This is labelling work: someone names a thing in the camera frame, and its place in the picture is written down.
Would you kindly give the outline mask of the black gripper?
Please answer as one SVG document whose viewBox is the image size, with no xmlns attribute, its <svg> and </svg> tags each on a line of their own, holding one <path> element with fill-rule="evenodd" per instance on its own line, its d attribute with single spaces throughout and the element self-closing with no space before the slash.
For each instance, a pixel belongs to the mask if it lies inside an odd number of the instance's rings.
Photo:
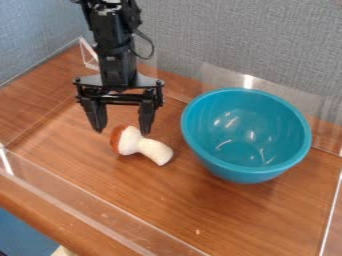
<svg viewBox="0 0 342 256">
<path fill-rule="evenodd" d="M 92 129 L 100 133 L 106 126 L 106 105 L 138 105 L 140 133 L 148 135 L 154 120 L 154 108 L 162 105 L 164 82 L 137 71 L 130 46 L 100 49 L 97 44 L 81 46 L 89 51 L 94 63 L 85 62 L 97 74 L 77 77 L 76 99 Z"/>
</svg>

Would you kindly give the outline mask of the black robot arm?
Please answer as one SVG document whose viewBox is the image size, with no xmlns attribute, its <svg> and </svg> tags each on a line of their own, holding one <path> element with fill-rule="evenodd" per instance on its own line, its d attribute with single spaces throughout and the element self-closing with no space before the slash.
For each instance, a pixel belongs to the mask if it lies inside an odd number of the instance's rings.
<svg viewBox="0 0 342 256">
<path fill-rule="evenodd" d="M 150 47 L 149 55 L 142 57 L 134 50 L 133 35 L 152 44 L 137 29 L 141 9 L 134 0 L 70 1 L 81 6 L 98 61 L 98 73 L 73 80 L 76 100 L 92 129 L 100 133 L 106 126 L 106 105 L 136 105 L 140 133 L 148 135 L 154 111 L 162 105 L 164 82 L 140 74 L 136 67 L 136 58 L 148 60 L 154 52 L 154 47 Z"/>
</svg>

